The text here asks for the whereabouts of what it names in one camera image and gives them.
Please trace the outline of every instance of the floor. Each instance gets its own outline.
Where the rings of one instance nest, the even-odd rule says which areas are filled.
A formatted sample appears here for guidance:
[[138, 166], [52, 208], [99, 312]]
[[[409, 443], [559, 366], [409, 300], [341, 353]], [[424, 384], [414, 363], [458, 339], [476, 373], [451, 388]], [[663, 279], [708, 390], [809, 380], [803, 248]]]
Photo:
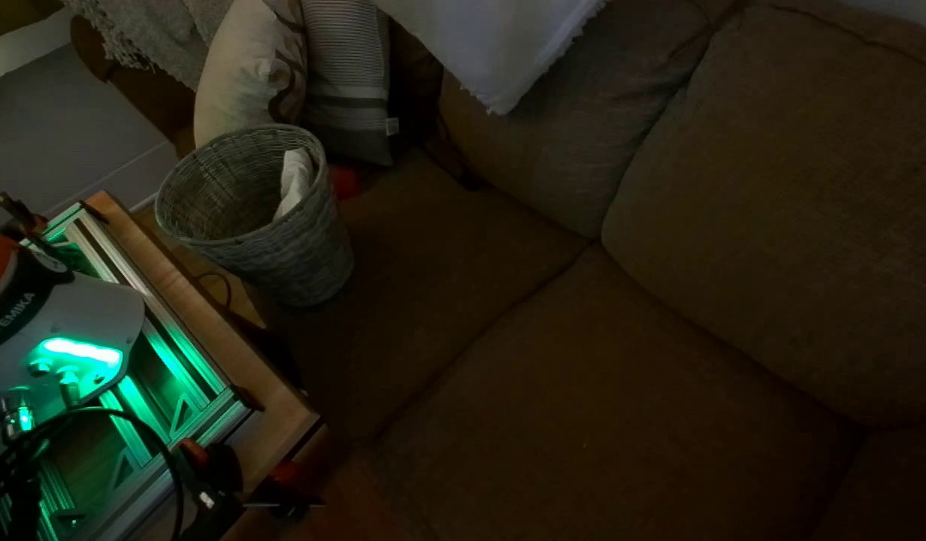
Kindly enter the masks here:
[[0, 194], [37, 213], [93, 188], [138, 208], [173, 166], [173, 144], [67, 44], [63, 13], [0, 36]]

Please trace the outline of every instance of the basket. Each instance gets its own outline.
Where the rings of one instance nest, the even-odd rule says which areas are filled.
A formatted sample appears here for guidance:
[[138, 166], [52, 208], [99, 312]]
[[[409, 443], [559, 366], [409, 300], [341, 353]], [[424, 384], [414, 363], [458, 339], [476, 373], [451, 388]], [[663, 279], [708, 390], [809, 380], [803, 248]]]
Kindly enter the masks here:
[[[307, 199], [274, 221], [285, 150], [314, 157]], [[317, 308], [353, 277], [326, 148], [301, 125], [264, 124], [184, 157], [158, 195], [160, 229], [290, 308]]]

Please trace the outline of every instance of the black cable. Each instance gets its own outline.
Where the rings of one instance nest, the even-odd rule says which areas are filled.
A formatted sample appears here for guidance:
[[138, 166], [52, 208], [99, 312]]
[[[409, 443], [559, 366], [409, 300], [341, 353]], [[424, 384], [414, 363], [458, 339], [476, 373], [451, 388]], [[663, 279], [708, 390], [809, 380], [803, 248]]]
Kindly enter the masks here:
[[180, 533], [184, 533], [184, 499], [186, 499], [180, 470], [178, 470], [170, 445], [160, 438], [160, 432], [155, 428], [149, 428], [141, 418], [120, 413], [120, 409], [78, 405], [78, 409], [69, 409], [69, 413], [45, 420], [45, 423], [40, 423], [32, 432], [8, 443], [7, 451], [0, 455], [0, 495], [11, 493], [11, 486], [19, 486], [14, 484], [14, 480], [20, 480], [19, 474], [24, 474], [26, 480], [37, 479], [37, 461], [48, 451], [48, 445], [56, 432], [72, 428], [75, 418], [97, 418], [97, 416], [131, 420], [141, 432], [141, 438], [149, 438], [149, 445], [155, 445], [164, 455], [164, 461], [170, 467], [173, 486], [174, 486], [173, 538], [178, 541]]

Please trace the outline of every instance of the white cloth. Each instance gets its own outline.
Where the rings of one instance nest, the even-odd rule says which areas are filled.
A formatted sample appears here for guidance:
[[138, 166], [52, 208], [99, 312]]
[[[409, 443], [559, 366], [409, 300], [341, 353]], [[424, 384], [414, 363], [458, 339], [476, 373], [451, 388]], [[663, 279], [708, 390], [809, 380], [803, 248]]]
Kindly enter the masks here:
[[492, 115], [559, 60], [605, 0], [376, 0]]
[[105, 38], [105, 55], [124, 65], [160, 65], [180, 83], [198, 83], [214, 31], [231, 0], [63, 0]]

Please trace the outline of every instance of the couch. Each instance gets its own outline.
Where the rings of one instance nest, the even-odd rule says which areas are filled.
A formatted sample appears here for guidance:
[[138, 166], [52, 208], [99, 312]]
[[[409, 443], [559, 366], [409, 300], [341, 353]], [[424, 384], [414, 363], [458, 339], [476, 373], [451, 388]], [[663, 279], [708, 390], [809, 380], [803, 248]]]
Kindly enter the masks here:
[[355, 538], [926, 538], [926, 28], [611, 0], [515, 115], [427, 100], [353, 282], [258, 303]]

